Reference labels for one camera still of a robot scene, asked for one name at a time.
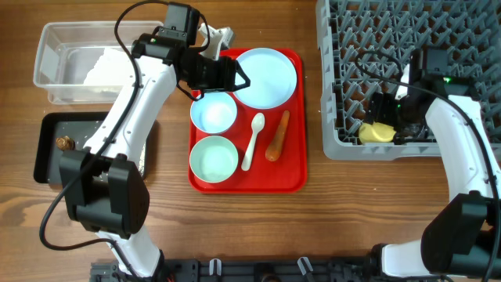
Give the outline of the yellow plastic cup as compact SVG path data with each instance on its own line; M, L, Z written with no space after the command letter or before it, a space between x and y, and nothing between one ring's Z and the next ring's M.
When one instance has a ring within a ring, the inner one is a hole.
M390 125L379 122L363 123L359 128L359 139L365 143L389 143L393 140L396 131Z

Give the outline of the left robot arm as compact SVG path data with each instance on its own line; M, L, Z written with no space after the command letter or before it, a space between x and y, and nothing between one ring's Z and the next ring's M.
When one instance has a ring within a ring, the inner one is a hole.
M150 194L139 172L142 148L165 100L182 82L199 101L210 92L234 92L240 64L224 55L235 35L213 28L190 5L167 4L165 21L124 48L132 75L95 134L59 161L69 218L107 244L122 281L170 281L164 254L145 226Z

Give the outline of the brown food piece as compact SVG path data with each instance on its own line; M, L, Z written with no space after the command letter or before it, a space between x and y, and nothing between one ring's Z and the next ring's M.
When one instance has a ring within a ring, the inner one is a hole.
M57 137L56 138L56 147L59 150L74 150L75 149L75 141L69 136Z

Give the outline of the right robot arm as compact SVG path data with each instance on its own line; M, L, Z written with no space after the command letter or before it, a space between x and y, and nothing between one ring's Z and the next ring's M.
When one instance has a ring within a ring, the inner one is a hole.
M397 143L409 128L429 128L449 185L449 203L419 240L378 244L366 259L367 278L450 280L500 277L500 168L481 120L474 80L447 75L445 50L412 52L408 66L385 82L395 93L371 96L359 128L362 143Z

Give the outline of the white napkin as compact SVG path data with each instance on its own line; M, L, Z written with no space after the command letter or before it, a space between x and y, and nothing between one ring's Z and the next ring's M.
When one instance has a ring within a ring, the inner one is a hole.
M132 64L123 51L105 48L83 84L90 86L122 86L134 75Z

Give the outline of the green bowl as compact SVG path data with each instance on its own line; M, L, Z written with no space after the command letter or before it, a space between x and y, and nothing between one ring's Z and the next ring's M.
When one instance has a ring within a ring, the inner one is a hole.
M208 136L191 149L189 166L206 183L226 181L236 170L239 154L235 145L222 136Z

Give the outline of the light blue bowl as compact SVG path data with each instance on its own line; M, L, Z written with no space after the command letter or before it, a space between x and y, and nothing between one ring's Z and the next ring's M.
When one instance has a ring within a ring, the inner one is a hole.
M193 102L190 118L200 131L217 135L231 128L238 114L236 102L226 92L208 93L204 98Z

